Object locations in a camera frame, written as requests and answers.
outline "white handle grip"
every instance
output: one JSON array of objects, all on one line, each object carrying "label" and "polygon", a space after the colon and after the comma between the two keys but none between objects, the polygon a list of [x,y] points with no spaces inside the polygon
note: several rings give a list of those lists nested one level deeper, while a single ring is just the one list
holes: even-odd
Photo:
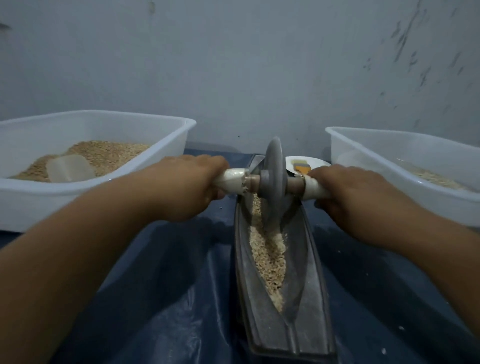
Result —
[{"label": "white handle grip", "polygon": [[302,200],[318,200],[319,198],[331,198],[330,192],[327,191],[315,178],[303,175],[305,178],[305,192]]},{"label": "white handle grip", "polygon": [[213,184],[226,194],[244,194],[246,172],[245,168],[230,168],[215,178]]}]

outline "forearm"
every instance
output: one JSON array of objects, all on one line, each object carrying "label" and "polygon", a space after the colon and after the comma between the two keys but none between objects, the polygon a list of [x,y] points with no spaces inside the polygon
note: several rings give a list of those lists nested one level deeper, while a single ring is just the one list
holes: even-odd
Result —
[{"label": "forearm", "polygon": [[0,250],[0,362],[45,363],[150,217],[119,179]]},{"label": "forearm", "polygon": [[398,235],[395,248],[425,273],[471,331],[480,337],[480,235],[428,213]]}]

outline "grey disc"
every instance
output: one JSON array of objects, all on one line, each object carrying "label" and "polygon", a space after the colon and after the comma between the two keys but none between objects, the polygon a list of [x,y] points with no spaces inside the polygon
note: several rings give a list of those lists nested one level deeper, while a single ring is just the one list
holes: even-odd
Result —
[{"label": "grey disc", "polygon": [[263,170],[260,171],[259,196],[262,201],[264,229],[272,231],[280,226],[282,199],[287,188],[287,170],[282,144],[276,136],[268,144]]}]

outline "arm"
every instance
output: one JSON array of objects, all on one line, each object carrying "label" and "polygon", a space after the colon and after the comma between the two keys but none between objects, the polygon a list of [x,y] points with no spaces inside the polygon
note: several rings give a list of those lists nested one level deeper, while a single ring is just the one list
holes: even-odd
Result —
[{"label": "arm", "polygon": [[410,259],[480,337],[480,235],[420,207],[375,172],[334,165],[310,175],[332,194],[317,206],[340,228]]},{"label": "arm", "polygon": [[132,238],[203,211],[222,157],[165,158],[104,183],[0,250],[0,363],[46,363]]}]

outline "grinder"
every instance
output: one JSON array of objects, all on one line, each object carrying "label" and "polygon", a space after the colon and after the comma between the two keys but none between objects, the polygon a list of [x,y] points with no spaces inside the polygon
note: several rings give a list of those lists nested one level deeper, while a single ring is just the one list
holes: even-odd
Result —
[{"label": "grinder", "polygon": [[[235,210],[235,272],[241,324],[252,352],[290,359],[336,363],[326,284],[320,259],[306,219],[302,199],[328,197],[318,182],[306,175],[289,177],[280,140],[268,145],[260,163],[254,156],[247,169],[227,170],[215,185],[238,194]],[[282,233],[286,272],[276,309],[260,276],[250,246],[253,195],[262,199],[265,230]]]},{"label": "grinder", "polygon": [[249,169],[233,168],[226,170],[214,184],[227,194],[257,193],[263,200],[262,220],[267,231],[280,224],[282,199],[285,194],[293,194],[302,200],[328,198],[329,192],[317,180],[308,175],[289,177],[278,137],[269,143],[263,168],[260,174],[251,174]]}]

